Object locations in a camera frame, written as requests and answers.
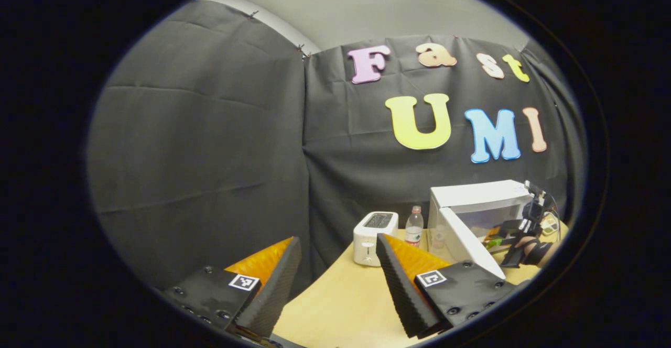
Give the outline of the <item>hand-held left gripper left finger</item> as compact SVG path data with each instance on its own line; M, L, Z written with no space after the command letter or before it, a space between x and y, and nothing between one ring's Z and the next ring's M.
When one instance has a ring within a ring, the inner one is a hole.
M163 290L184 313L231 338L270 338L302 258L296 236L226 268L206 265Z

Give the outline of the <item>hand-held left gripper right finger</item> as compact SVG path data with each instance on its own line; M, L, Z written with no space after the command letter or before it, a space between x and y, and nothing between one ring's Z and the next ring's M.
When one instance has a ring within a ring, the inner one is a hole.
M464 324L517 288L472 260L449 264L390 234L377 235L376 254L408 338L423 339Z

